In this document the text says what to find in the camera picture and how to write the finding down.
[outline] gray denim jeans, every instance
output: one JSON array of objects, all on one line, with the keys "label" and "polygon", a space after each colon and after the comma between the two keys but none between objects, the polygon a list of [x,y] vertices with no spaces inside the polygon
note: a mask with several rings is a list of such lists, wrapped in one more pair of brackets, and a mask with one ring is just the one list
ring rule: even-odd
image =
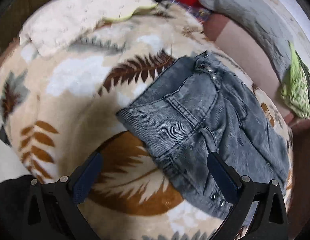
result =
[{"label": "gray denim jeans", "polygon": [[146,143],[181,195],[212,216],[225,219],[231,207],[207,168],[213,151],[239,175],[263,183],[276,179],[285,192],[285,141],[254,94],[213,54],[176,60],[117,117]]}]

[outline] gray fabric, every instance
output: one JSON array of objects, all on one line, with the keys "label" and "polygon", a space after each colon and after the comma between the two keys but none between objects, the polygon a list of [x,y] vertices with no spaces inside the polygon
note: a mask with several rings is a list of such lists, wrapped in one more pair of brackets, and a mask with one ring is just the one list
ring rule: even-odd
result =
[{"label": "gray fabric", "polygon": [[212,216],[226,218],[231,206],[221,206],[225,200],[207,169],[213,151],[239,175],[263,183],[276,179],[285,192],[286,142],[254,94],[212,54],[178,59],[117,117],[146,143],[182,196]]},{"label": "gray fabric", "polygon": [[245,28],[269,57],[279,81],[291,64],[293,37],[282,19],[263,0],[199,0],[206,8],[224,14]]}]

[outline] green patterned fabric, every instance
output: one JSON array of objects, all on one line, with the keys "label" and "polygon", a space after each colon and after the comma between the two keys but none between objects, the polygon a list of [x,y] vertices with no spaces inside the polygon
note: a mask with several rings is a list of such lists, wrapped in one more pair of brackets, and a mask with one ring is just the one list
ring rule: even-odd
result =
[{"label": "green patterned fabric", "polygon": [[298,117],[310,119],[310,71],[290,43],[291,65],[282,85],[282,98]]}]

